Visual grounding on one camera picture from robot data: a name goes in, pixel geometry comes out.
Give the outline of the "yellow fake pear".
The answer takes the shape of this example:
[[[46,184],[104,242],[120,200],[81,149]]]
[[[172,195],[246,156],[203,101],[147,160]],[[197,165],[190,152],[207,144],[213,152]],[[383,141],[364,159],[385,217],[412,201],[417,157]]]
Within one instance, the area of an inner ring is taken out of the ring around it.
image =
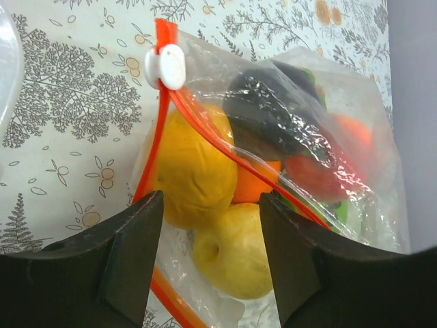
[[[272,290],[259,205],[233,204],[211,225],[197,230],[193,260],[217,289],[242,300]]]

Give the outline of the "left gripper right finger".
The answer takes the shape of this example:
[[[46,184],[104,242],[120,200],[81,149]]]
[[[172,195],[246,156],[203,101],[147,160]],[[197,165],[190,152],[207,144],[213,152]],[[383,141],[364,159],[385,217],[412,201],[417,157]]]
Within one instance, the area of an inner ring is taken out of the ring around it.
[[[435,327],[436,249],[398,254],[259,202],[282,327]]]

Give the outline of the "clear zip top bag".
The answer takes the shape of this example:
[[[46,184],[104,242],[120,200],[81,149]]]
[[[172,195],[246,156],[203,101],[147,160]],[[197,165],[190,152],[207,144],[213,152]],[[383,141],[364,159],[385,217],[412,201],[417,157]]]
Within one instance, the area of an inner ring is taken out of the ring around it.
[[[150,87],[159,92],[158,111],[132,171],[130,188],[134,200],[157,190],[154,183],[160,141],[167,116],[176,109],[206,141],[234,161],[237,168],[242,166],[271,186],[273,190],[268,194],[295,213],[333,232],[293,196],[292,191],[297,192],[316,208],[325,203],[317,201],[290,179],[284,166],[288,156],[280,160],[281,170],[277,172],[267,161],[237,148],[223,110],[223,99],[231,80],[246,69],[269,67],[272,60],[277,60],[310,70],[315,80],[318,72],[327,73],[327,69],[308,67],[285,53],[272,59],[249,61],[180,31],[175,23],[162,18],[156,19],[155,23],[156,43],[145,54],[143,73]],[[370,247],[408,253],[410,242],[404,181],[390,125],[387,131],[370,128],[363,120],[343,110],[348,103],[345,99],[334,107],[330,107],[325,98],[324,103],[326,107],[309,111],[316,125],[304,129],[305,149],[299,153],[310,154],[328,166],[329,156],[334,154],[331,144],[335,142],[350,158],[358,156],[358,147],[331,117],[333,113],[355,118],[371,131],[369,154],[361,167],[366,174],[366,188],[343,200],[348,203],[347,221],[339,224],[340,233],[334,233]],[[264,172],[246,161],[263,165],[266,171],[278,177],[278,182],[275,184]],[[169,224],[163,210],[164,222],[151,284],[154,296],[181,327],[278,327],[273,283],[266,296],[242,300],[221,292],[197,268],[193,260],[195,233],[210,226],[221,215],[204,226],[186,230]]]

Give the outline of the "fake peach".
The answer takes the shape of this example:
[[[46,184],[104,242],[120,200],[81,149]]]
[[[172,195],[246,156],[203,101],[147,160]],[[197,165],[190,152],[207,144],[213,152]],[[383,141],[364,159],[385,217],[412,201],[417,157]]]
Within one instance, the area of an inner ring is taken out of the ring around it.
[[[328,166],[303,153],[293,154],[284,160],[290,179],[317,201],[326,203],[340,202],[365,190],[366,174],[361,167],[367,160],[371,144],[371,131],[361,121],[344,114],[333,113],[331,117],[358,147],[356,158],[342,153],[338,144],[332,142],[334,154],[329,156]]]

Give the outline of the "dark fake plum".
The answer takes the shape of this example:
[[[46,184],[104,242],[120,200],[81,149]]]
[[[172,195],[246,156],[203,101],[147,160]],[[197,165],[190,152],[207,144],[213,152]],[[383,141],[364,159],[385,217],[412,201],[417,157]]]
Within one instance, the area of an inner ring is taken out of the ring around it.
[[[304,129],[316,125],[309,113],[323,107],[313,73],[277,60],[236,75],[223,99],[234,144],[265,161],[305,149]]]

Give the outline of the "yellow fake lemon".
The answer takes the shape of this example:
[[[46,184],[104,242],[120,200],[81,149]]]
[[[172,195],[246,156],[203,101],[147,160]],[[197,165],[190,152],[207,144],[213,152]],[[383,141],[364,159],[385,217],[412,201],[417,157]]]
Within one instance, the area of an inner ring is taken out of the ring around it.
[[[177,228],[197,229],[226,211],[237,184],[237,164],[206,141],[174,109],[160,141],[154,188],[164,216]]]

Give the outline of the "orange fake tangerine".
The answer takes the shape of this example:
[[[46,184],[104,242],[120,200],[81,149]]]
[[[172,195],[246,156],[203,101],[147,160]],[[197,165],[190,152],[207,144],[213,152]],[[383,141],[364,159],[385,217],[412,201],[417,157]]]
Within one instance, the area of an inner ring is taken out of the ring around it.
[[[254,168],[259,169],[260,172],[264,172],[271,181],[275,184],[278,182],[278,177],[266,171],[266,168],[259,163],[252,161],[246,161],[250,163]],[[267,164],[271,166],[275,171],[280,172],[280,161],[267,161]],[[251,172],[238,165],[237,185],[234,191],[234,196],[231,201],[233,204],[239,203],[256,203],[259,201],[262,193],[270,193],[273,190],[271,186],[261,181],[258,177],[254,176]]]

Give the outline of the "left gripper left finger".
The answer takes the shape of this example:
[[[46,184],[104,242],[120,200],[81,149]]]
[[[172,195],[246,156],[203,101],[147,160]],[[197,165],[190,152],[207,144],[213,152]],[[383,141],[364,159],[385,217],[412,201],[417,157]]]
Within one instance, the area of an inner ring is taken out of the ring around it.
[[[163,222],[153,191],[37,252],[1,257],[2,327],[141,327]]]

